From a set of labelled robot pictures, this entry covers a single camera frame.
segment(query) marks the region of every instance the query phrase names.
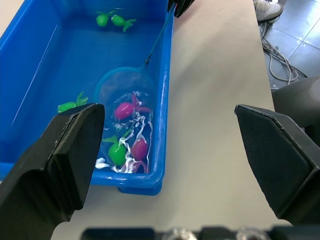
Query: cable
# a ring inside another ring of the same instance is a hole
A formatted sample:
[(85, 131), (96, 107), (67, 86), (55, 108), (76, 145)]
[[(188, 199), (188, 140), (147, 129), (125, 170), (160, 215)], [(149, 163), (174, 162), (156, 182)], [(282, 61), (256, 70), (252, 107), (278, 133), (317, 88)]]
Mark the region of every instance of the cable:
[[(298, 77), (301, 77), (302, 79), (307, 78), (307, 76), (303, 72), (301, 72), (296, 67), (292, 66), (290, 64), (289, 60), (286, 59), (268, 40), (265, 39), (265, 36), (266, 36), (269, 28), (270, 28), (270, 24), (268, 24), (268, 23), (262, 24), (260, 26), (260, 36), (261, 36), (261, 43), (262, 43), (263, 51), (270, 56), (269, 71), (270, 71), (271, 75), (278, 80), (287, 82), (287, 85), (289, 85), (291, 82), (295, 81)], [(272, 72), (272, 61), (274, 58), (277, 61), (279, 61), (281, 64), (286, 66), (286, 68), (289, 71), (289, 79), (284, 79), (284, 78), (278, 77)]]

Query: blue plastic tub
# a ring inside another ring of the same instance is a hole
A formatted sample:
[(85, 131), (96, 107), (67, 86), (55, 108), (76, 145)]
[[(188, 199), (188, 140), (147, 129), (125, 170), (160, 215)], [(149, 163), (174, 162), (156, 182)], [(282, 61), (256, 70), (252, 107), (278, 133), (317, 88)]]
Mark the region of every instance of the blue plastic tub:
[[(93, 101), (106, 72), (140, 67), (165, 21), (167, 0), (25, 0), (0, 39), (0, 179), (57, 114), (84, 91)], [(137, 19), (126, 33), (96, 11)], [(92, 184), (156, 195), (165, 174), (173, 17), (148, 66), (155, 109), (148, 174), (95, 170)]]

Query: shoe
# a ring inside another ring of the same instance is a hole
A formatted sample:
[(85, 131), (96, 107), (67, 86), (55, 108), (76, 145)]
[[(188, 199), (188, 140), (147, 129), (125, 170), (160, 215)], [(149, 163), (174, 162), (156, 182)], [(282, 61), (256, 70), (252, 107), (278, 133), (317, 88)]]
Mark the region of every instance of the shoe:
[(279, 3), (268, 0), (253, 0), (255, 15), (258, 23), (265, 23), (279, 17), (284, 7)]

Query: white table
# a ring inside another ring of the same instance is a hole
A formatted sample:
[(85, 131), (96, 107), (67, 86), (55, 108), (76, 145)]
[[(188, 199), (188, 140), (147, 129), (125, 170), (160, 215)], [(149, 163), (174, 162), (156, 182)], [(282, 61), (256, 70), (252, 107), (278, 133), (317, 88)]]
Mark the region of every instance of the white table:
[[(1, 34), (21, 2), (0, 0)], [(91, 186), (84, 208), (52, 239), (78, 240), (88, 227), (288, 224), (260, 190), (234, 114), (236, 104), (273, 110), (266, 73), (252, 0), (195, 1), (174, 26), (161, 193)]]

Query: tiled floor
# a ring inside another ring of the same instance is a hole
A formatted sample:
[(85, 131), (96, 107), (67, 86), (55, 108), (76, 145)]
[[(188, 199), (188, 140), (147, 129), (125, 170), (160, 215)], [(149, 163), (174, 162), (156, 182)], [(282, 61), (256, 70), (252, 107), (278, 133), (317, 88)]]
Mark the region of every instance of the tiled floor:
[[(279, 0), (279, 3), (284, 4), (283, 13), (265, 38), (308, 77), (320, 75), (320, 0)], [(270, 57), (264, 56), (270, 86), (284, 87), (285, 81), (270, 74)], [(277, 77), (289, 78), (289, 72), (278, 61), (272, 61), (271, 69)]]

